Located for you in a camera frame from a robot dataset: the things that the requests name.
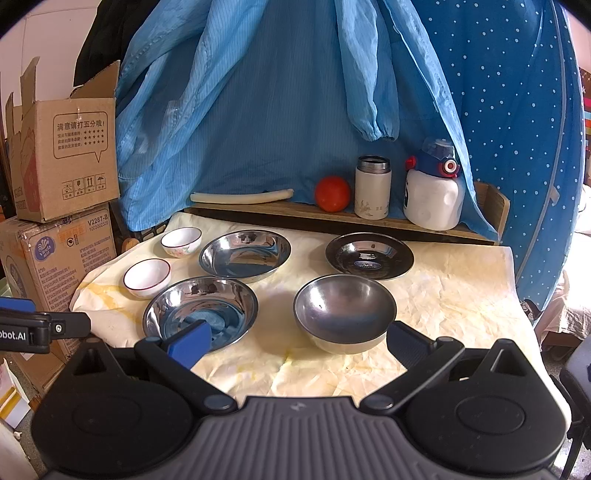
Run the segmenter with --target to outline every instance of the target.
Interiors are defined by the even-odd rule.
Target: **stainless steel bowl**
[[[326,259],[333,268],[371,280],[390,280],[410,270],[413,251],[408,245],[380,233],[350,233],[332,240]]]
[[[194,277],[170,286],[144,312],[146,336],[167,339],[196,320],[212,328],[212,348],[237,342],[252,327],[258,313],[255,293],[238,280]]]
[[[356,275],[327,275],[307,283],[294,299],[296,321],[330,353],[361,353],[379,344],[396,318],[396,302],[382,285]]]
[[[290,254],[290,243],[278,233],[242,230],[209,242],[201,251],[199,265],[209,275],[250,282],[271,275]]]

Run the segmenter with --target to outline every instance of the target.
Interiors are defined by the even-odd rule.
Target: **table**
[[[167,230],[197,226],[205,246],[227,232],[252,225],[176,213]],[[200,360],[193,372],[242,402],[246,395],[351,395],[361,398],[404,373],[385,342],[357,355],[331,355],[314,347],[293,317],[293,299],[308,281],[333,273],[324,257],[326,233],[273,229],[292,245],[289,260],[273,275],[249,286],[259,301],[259,315],[239,342]],[[570,422],[570,410],[547,375],[529,320],[515,292],[511,250],[488,245],[409,242],[415,265],[404,276],[382,282],[398,305],[398,320],[436,338],[449,335],[467,347],[489,348],[497,338],[516,341]],[[124,272],[145,258],[165,258],[172,283],[203,275],[197,254],[166,256],[160,236],[147,240],[90,272],[70,307],[85,311],[92,331],[115,347],[141,339],[147,301],[132,297]]]

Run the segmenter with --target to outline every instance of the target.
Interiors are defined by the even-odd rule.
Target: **tomato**
[[[325,177],[316,185],[314,199],[325,212],[340,212],[351,200],[351,188],[341,177]]]

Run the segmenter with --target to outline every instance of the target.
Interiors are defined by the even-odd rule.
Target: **black cloth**
[[[131,38],[157,4],[158,0],[102,0],[78,55],[74,86],[123,60]]]

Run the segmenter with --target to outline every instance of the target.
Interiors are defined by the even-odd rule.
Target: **small white bowl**
[[[139,299],[152,299],[170,283],[170,264],[161,258],[148,258],[132,265],[123,276],[123,285]]]
[[[201,245],[201,230],[194,226],[177,228],[165,234],[160,239],[160,244],[171,257],[188,257]]]

